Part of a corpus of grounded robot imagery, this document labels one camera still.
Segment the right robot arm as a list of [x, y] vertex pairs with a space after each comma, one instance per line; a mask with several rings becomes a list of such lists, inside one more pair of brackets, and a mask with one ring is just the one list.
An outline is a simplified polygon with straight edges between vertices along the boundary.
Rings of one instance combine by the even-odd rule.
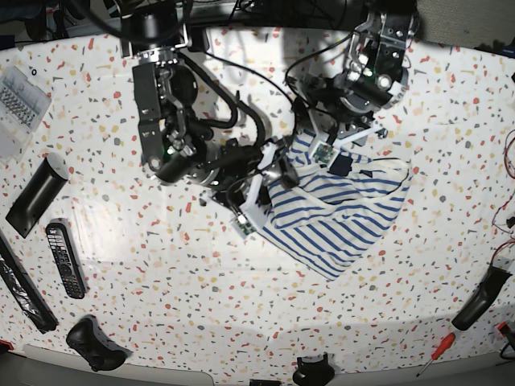
[[149, 5], [118, 1], [123, 56], [132, 69], [142, 159], [163, 185], [189, 179], [208, 188], [233, 214], [242, 235], [266, 225], [266, 186], [293, 182], [286, 140], [269, 138], [265, 122], [240, 95], [230, 95], [187, 53], [206, 51], [206, 33], [191, 28], [192, 2]]

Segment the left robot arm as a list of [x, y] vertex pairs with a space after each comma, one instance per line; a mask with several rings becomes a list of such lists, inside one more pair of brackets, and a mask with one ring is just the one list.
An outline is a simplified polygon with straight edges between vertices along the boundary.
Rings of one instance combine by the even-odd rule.
[[350, 144], [363, 146], [369, 136], [385, 138], [375, 113], [405, 95], [409, 73], [404, 57], [419, 25], [415, 1], [367, 1], [365, 20], [345, 38], [341, 70], [333, 77], [285, 76], [286, 84], [306, 105], [315, 138], [308, 154], [332, 166]]

